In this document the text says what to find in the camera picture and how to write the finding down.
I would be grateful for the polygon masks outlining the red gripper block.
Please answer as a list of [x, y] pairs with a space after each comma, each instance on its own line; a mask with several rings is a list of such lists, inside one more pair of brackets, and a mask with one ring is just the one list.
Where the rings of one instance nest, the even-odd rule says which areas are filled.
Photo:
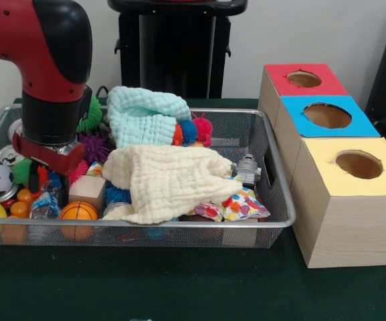
[[59, 207], [65, 207], [69, 201], [70, 180], [66, 176], [77, 169], [83, 161], [85, 146], [77, 141], [62, 147], [44, 146], [36, 144], [22, 134], [15, 132], [13, 135], [15, 151], [24, 157], [30, 158], [28, 188], [31, 193], [39, 192], [39, 163], [46, 165], [58, 174], [61, 188], [58, 197]]

